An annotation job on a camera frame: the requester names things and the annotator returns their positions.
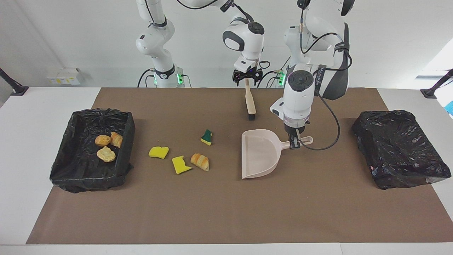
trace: white table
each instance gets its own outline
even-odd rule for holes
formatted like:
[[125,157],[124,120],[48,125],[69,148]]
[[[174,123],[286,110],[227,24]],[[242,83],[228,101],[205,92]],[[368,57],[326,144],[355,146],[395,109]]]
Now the white table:
[[[450,255],[453,243],[255,245],[25,245],[52,188],[50,167],[71,113],[91,108],[99,88],[30,88],[0,108],[0,254]],[[453,120],[418,90],[379,89],[389,110],[412,112],[445,163],[453,166]],[[26,159],[21,155],[31,148]],[[453,179],[433,185],[453,218]]]

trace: black stand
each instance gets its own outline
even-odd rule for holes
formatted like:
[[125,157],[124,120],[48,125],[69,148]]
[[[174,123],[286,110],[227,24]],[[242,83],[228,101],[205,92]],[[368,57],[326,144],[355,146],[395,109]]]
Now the black stand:
[[0,77],[2,77],[14,90],[11,96],[22,96],[28,89],[28,86],[22,86],[20,83],[8,76],[3,69],[0,68]]
[[434,96],[434,92],[436,91],[436,89],[440,88],[440,86],[442,86],[442,84],[447,82],[452,76],[453,76],[453,69],[451,69],[445,76],[443,76],[432,88],[421,89],[420,91],[426,98],[437,99],[437,97]]

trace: black plastic bag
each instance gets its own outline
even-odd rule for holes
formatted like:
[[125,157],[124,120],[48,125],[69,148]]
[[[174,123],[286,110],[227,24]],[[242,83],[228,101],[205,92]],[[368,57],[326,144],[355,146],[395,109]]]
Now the black plastic bag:
[[410,112],[362,112],[352,130],[375,183],[383,190],[451,177],[450,169]]
[[[94,141],[99,135],[117,132],[123,136],[121,148],[108,147],[116,154],[105,163],[96,155],[101,147]],[[123,185],[129,164],[135,125],[132,114],[115,109],[90,109],[74,112],[69,120],[50,180],[66,191],[104,191]]]

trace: brown mat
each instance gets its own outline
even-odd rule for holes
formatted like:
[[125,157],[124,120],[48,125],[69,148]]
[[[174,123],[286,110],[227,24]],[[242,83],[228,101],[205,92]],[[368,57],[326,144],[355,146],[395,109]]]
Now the brown mat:
[[[27,244],[213,244],[293,242],[452,242],[453,223],[430,185],[378,189],[351,126],[361,111],[386,110],[375,89],[353,88],[331,102],[341,120],[336,146],[285,150],[269,175],[241,180],[241,134],[287,135],[269,111],[282,90],[253,90],[247,120],[243,89],[103,88],[94,108],[131,111],[136,133],[126,184],[71,194],[54,187]],[[315,99],[305,135],[330,144],[335,122]],[[211,147],[199,138],[213,131]],[[169,146],[166,160],[149,158]],[[171,158],[210,158],[211,170],[176,175]]]

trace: white dustpan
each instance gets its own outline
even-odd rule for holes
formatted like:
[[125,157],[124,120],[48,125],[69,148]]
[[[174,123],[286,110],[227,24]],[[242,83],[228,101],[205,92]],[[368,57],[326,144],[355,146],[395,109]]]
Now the white dustpan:
[[[305,145],[313,137],[304,137]],[[279,162],[282,150],[289,149],[289,142],[281,142],[272,131],[256,129],[242,134],[242,178],[257,178],[270,174]]]

